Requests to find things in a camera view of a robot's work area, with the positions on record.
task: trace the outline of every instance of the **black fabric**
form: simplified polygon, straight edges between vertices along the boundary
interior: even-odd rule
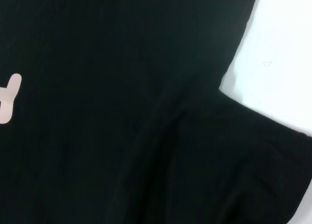
[[[0,223],[287,223],[311,139],[218,90],[254,1],[0,0]]]

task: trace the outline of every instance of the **white printed graphic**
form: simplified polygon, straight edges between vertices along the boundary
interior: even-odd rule
[[[0,124],[8,123],[13,114],[14,100],[20,90],[21,76],[11,76],[6,88],[0,87]]]

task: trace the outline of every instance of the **clothing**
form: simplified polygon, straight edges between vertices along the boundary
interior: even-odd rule
[[[312,141],[218,86],[255,0],[0,0],[0,223],[279,224]]]

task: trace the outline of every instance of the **black t-shirt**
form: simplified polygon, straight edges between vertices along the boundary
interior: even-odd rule
[[[218,90],[254,2],[0,0],[0,223],[286,223],[311,139]]]

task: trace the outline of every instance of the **white surface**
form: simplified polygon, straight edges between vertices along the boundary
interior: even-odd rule
[[[311,0],[257,0],[220,89],[312,136]],[[312,186],[289,224],[312,224]]]

